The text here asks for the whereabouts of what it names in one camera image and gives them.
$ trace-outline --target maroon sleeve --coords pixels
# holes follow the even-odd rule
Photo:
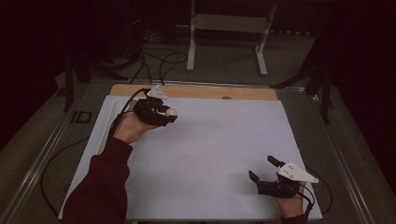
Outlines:
[[[297,217],[281,217],[282,224],[306,224],[308,220],[305,215],[300,215]]]
[[[117,138],[91,158],[90,169],[64,205],[63,224],[125,223],[128,206],[125,182],[133,148]]]

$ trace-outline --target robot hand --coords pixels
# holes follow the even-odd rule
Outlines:
[[[122,114],[131,112],[126,111],[126,108],[139,92],[145,93],[146,99],[139,99],[134,106],[133,111],[141,121],[155,126],[166,126],[169,122],[175,122],[177,119],[177,111],[174,108],[163,105],[163,99],[166,100],[167,96],[163,94],[160,87],[157,85],[153,89],[141,89],[131,96],[124,108],[111,124],[108,132],[109,136],[113,136],[117,126],[119,125]]]

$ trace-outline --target human hand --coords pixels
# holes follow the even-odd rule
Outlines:
[[[305,182],[300,182],[300,193],[304,193]],[[294,195],[289,199],[281,199],[273,197],[282,212],[282,217],[297,217],[302,215],[303,212],[303,197],[299,194]]]
[[[133,100],[127,111],[120,119],[119,126],[113,134],[113,137],[120,139],[128,144],[135,142],[146,131],[158,128],[158,126],[147,124],[140,121],[137,115],[133,112],[136,100]]]

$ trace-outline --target right hand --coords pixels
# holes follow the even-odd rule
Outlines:
[[[300,193],[304,193],[305,182],[300,183]],[[303,212],[303,197],[299,194],[294,195],[289,199],[281,199],[273,197],[282,212],[282,217],[297,217],[302,215]]]

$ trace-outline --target white sheet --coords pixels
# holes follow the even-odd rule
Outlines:
[[[111,121],[127,101],[107,96],[71,189],[103,149]],[[134,220],[258,220],[279,218],[275,201],[259,195],[248,170],[275,181],[272,155],[304,167],[280,101],[170,98],[175,123],[149,131],[128,160],[127,218]],[[318,204],[310,218],[321,218]]]

